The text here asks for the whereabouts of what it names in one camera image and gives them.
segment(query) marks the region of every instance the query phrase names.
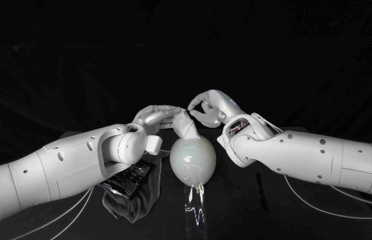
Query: white cable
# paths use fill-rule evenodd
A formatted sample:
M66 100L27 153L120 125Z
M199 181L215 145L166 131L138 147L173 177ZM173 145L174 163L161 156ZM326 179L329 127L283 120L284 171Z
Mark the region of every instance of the white cable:
M68 229L68 227L72 225L74 221L76 220L76 218L78 218L81 212L84 211L85 205L87 205L87 203L88 203L88 201L89 201L91 193L89 193L88 199L87 199L87 201L85 201L84 207L81 208L79 213L78 213L76 217L74 218L71 224L65 227L65 229L59 232L59 234L58 234L50 240L53 240L53 239L65 232L65 230Z
M290 185L290 183L288 183L288 180L287 180L287 176L284 176L284 178L285 178L287 184L288 184L288 186L290 186L290 188L291 188L291 190L293 190L293 187L291 187L291 185ZM324 213L332 214L332 215L339 216L339 217L346 217L346 218L349 218L349 219L372 220L372 217L352 217L352 216L339 215L339 214L326 212L324 210L316 208L311 204L309 204L309 203L306 202L306 200L300 197L300 195L298 195L296 192L294 192L294 194L297 195L297 197L300 198L300 200L301 200L311 208L314 208L314 209L319 210L320 212L324 212Z
M347 196L350 196L352 198L355 198L356 200L363 201L363 202L368 202L368 203L372 204L372 201L368 201L368 200L365 200L365 199L362 199L362 198L359 198L359 197L356 197L356 196L352 196L350 194L347 194L346 192L343 192L340 189L337 189L337 188L336 188L335 186L332 186L332 185L330 185L330 187L332 187L335 190L337 190L339 192L342 192L345 195L347 195Z
M36 232L39 229L45 228L48 225L50 225L53 222L56 222L69 212L71 210L78 206L78 204L81 203L81 201L84 200L87 194L89 193L89 191L92 190L94 188L89 188L89 190L87 191L84 197L79 199L79 201L76 202L76 204L71 207L71 209L56 218L53 219L50 222L48 222L45 225L42 225L40 227L37 227L36 229L33 229L30 232L25 233L23 235L12 238L12 240L17 240L20 239L22 237L25 237L26 235L29 235L30 233Z

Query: black background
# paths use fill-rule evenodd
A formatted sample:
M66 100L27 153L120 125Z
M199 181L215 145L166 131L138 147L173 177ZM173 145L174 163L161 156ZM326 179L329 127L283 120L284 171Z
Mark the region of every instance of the black background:
M278 127L371 142L371 0L0 4L3 163L209 89Z

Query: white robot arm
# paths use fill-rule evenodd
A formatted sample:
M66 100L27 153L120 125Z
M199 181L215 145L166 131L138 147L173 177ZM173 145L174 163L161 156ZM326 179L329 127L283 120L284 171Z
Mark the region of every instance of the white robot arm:
M66 137L0 165L0 220L63 199L127 169L147 152L157 155L159 129L172 128L173 106L149 106L133 121Z
M203 102L206 114L193 110L199 102ZM228 122L222 120L225 126L218 142L239 167L244 168L260 161L275 173L311 183L350 188L372 194L369 143L293 131L275 135L258 114L248 115L244 112L236 114L239 107L231 97L218 90L198 95L189 105L190 114L206 126L211 118L209 120L205 118L209 114L216 117L215 108L221 112L221 118L229 117L228 114L235 112Z

